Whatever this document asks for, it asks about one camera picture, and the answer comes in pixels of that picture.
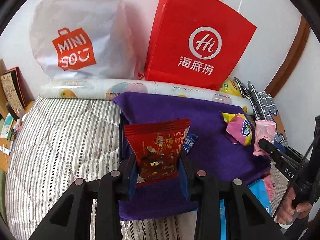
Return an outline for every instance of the hi logo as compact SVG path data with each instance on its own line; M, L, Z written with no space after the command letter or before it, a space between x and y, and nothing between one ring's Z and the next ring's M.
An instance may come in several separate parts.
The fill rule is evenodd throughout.
M196 29L189 38L191 53L200 59L212 59L218 55L222 47L220 34L211 27Z
M59 37L52 41L58 54L58 67L77 70L96 64L92 43L82 28L72 32L63 28L58 34Z

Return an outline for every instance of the white wall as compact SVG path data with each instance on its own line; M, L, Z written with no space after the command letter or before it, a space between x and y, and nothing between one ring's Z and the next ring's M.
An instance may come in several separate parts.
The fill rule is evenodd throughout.
M233 8L237 8L239 1L224 0ZM135 48L144 63L158 0L125 0L125 3ZM28 30L35 4L36 0L28 0L0 37L0 58L4 59L7 68L20 67L33 98L39 94L40 86L49 81L30 48ZM257 26L257 31L232 76L251 80L257 89L263 90L292 44L300 13L289 0L243 0L240 13Z
M313 140L315 117L320 115L319 77L320 43L311 31L295 70L275 97L288 142L303 155ZM311 219L319 207L320 201L311 210Z

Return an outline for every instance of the red snack packet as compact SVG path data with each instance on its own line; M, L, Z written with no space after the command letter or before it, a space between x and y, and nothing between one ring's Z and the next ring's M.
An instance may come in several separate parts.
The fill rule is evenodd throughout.
M126 125L124 135L134 151L139 175L147 182L174 178L177 159L190 127L190 119Z

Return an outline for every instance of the metal rivet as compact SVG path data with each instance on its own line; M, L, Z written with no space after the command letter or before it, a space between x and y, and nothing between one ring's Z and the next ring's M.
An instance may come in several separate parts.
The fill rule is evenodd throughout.
M83 182L84 182L84 179L76 179L76 180L75 180L75 184L76 184L77 186L81 185Z
M200 177L204 177L204 176L207 175L207 173L205 171L203 171L203 170L199 170L199 171L197 171L197 175L200 176Z
M119 175L120 175L120 171L117 171L117 170L111 171L111 176L112 177L118 177Z
M241 185L242 184L242 180L241 179L234 179L233 183L236 185Z

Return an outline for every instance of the pink candy wrapper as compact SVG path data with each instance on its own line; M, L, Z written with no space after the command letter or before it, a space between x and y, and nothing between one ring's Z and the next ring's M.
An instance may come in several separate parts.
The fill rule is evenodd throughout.
M264 185L266 186L266 192L268 194L269 201L271 201L275 193L275 188L273 187L271 175L268 175L265 178L263 178L263 182L264 182Z
M265 138L274 143L276 133L276 123L272 121L256 121L256 132L253 155L268 155L267 152L259 147L259 140Z
M251 144L251 125L244 114L222 113L224 121L227 123L227 138L233 144L237 142L244 146Z

